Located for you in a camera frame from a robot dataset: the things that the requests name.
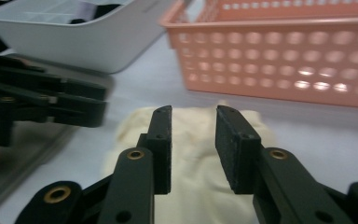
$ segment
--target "white cloth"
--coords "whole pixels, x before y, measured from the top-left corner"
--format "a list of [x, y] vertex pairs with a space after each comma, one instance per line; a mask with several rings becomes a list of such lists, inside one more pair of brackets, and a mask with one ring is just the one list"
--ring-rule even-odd
[[[119, 153], [135, 147], [147, 133], [153, 111], [134, 111], [117, 131], [117, 145], [107, 155], [104, 175], [112, 174]], [[241, 111], [262, 137], [265, 147], [274, 146], [274, 135], [254, 111]], [[214, 147], [216, 107], [172, 110], [172, 192], [155, 197], [157, 224], [255, 223], [252, 196], [235, 195], [227, 182]]]

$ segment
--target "white table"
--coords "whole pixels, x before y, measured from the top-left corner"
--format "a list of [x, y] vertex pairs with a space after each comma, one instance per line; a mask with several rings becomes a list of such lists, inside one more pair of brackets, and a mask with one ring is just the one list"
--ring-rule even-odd
[[83, 188], [101, 178], [104, 156], [114, 147], [118, 124], [143, 106], [230, 106], [258, 111], [275, 132], [278, 147], [293, 152], [317, 181], [346, 192], [358, 181], [358, 108], [285, 102], [188, 91], [167, 36], [159, 38], [127, 69], [111, 76], [85, 75], [44, 65], [52, 74], [80, 77], [111, 88], [104, 125], [77, 129], [63, 150], [40, 165], [1, 205], [0, 224], [11, 224], [47, 184], [71, 180]]

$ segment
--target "white plastic container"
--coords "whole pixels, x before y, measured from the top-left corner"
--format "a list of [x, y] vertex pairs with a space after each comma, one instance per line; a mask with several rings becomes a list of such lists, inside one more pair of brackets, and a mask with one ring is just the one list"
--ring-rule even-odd
[[93, 21], [69, 24], [78, 0], [16, 0], [0, 7], [0, 37], [17, 53], [104, 73], [130, 64], [163, 28], [172, 0], [93, 0], [121, 4]]

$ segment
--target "table surface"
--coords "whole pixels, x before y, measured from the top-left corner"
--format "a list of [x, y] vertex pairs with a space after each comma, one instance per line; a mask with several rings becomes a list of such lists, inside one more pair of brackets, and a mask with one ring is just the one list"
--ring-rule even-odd
[[100, 180], [106, 152], [115, 145], [118, 124], [144, 106], [213, 106], [219, 100], [239, 110], [258, 111], [276, 134], [278, 147], [294, 153], [317, 181], [346, 192], [358, 181], [358, 108], [315, 105], [189, 91], [175, 53], [162, 35], [125, 70], [105, 76], [44, 66], [52, 74], [82, 78], [109, 88], [104, 125], [79, 128], [60, 153], [41, 164], [0, 205], [0, 224], [11, 224], [33, 195], [46, 185], [71, 180], [83, 188]]

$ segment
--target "pink basket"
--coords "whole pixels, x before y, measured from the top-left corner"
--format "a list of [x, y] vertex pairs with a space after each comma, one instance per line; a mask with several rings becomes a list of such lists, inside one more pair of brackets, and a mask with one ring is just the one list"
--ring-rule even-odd
[[177, 1], [161, 19], [186, 87], [358, 106], [358, 0]]

